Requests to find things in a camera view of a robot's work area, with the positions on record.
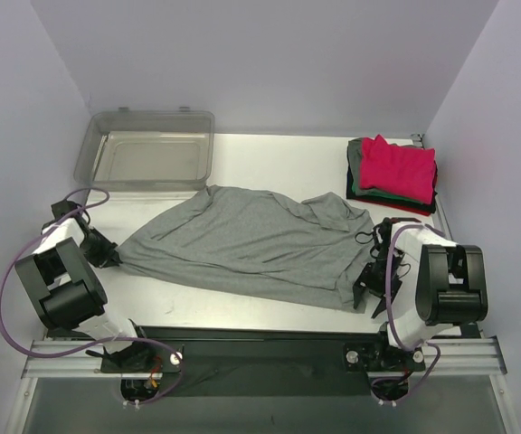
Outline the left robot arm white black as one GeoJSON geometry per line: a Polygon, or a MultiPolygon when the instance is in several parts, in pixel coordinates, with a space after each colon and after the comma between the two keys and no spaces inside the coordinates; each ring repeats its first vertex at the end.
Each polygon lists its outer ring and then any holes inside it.
{"type": "Polygon", "coordinates": [[[121,356],[131,371],[144,372],[154,350],[133,341],[133,321],[108,308],[106,291],[85,257],[94,240],[94,232],[74,217],[53,222],[14,270],[46,328],[85,334],[102,343],[105,355],[121,356]]]}

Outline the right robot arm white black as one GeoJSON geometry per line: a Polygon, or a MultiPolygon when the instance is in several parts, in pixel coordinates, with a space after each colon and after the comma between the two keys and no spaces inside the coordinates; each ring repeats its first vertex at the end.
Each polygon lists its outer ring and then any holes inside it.
{"type": "Polygon", "coordinates": [[[379,299],[372,313],[386,315],[387,337],[372,346],[376,365],[392,369],[426,341],[488,314],[483,251],[462,245],[413,218],[385,218],[355,241],[371,259],[353,285],[353,307],[379,299]]]}

